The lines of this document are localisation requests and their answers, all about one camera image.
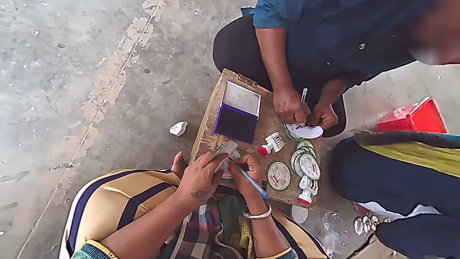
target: person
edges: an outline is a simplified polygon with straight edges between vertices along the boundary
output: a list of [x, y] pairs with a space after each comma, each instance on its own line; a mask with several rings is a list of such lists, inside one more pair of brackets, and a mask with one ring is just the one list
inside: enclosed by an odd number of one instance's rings
[[259, 0], [242, 12], [215, 36], [217, 69], [255, 80], [283, 122], [323, 137], [345, 129], [351, 87], [416, 59], [460, 63], [458, 0]]
[[460, 258], [459, 135], [356, 134], [334, 148], [329, 179], [338, 195], [392, 220], [377, 226], [383, 245], [410, 259]]
[[237, 189], [219, 186], [223, 171], [214, 172], [228, 154], [214, 155], [184, 170], [180, 152], [171, 170], [116, 170], [89, 182], [72, 204], [60, 259], [327, 258], [238, 171], [235, 163], [247, 164], [261, 184], [252, 155], [230, 164]]

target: blue pen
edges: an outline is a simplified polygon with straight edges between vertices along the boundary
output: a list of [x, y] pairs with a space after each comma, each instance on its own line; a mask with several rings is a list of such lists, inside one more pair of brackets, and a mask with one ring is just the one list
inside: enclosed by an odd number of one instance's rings
[[256, 183], [256, 181], [254, 181], [254, 179], [252, 179], [249, 174], [247, 174], [246, 171], [244, 171], [241, 166], [239, 166], [237, 163], [235, 163], [236, 167], [238, 168], [238, 170], [240, 170], [240, 172], [244, 175], [244, 177], [246, 177], [246, 179], [254, 186], [254, 188], [256, 188], [260, 194], [262, 194], [262, 197], [264, 197], [265, 199], [268, 199], [268, 194], [264, 191], [264, 189], [262, 189], [262, 187], [260, 185], [258, 185]]

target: forearm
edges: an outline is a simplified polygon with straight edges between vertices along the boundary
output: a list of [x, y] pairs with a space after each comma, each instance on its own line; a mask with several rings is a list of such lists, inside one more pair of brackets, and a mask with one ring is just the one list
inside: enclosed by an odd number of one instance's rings
[[322, 89], [318, 104], [333, 104], [345, 92], [346, 84], [341, 79], [326, 83]]
[[256, 28], [256, 35], [273, 92], [292, 86], [286, 59], [286, 28]]
[[153, 258], [193, 210], [176, 193], [101, 243], [120, 259]]
[[[267, 212], [267, 206], [260, 195], [246, 199], [249, 213], [260, 215]], [[256, 256], [265, 258], [277, 255], [289, 248], [283, 235], [276, 227], [271, 216], [251, 221]]]

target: tattoo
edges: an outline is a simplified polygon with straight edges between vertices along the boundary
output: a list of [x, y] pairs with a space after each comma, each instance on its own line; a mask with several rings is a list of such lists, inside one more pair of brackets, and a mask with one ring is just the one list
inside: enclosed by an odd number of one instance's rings
[[196, 193], [190, 193], [193, 197], [199, 199], [200, 201], [204, 201], [206, 199], [207, 193], [209, 191], [199, 191]]

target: black pants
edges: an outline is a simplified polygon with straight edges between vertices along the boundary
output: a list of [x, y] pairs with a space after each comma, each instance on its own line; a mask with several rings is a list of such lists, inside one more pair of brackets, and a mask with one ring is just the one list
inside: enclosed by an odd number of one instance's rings
[[[214, 64], [222, 72], [227, 68], [235, 73], [255, 80], [263, 88], [273, 92], [270, 79], [260, 56], [253, 16], [245, 16], [223, 27], [214, 39]], [[294, 88], [302, 94], [308, 88], [306, 103], [313, 110], [318, 103], [323, 86], [332, 78], [317, 77], [308, 71], [289, 68]], [[339, 117], [339, 124], [329, 128], [323, 137], [332, 137], [344, 131], [346, 126], [345, 106], [342, 96], [332, 105]]]
[[460, 258], [460, 178], [374, 153], [353, 138], [335, 146], [329, 178], [343, 198], [375, 201], [404, 216], [418, 204], [436, 208], [442, 215], [420, 214], [383, 223], [376, 235], [382, 244], [411, 259]]

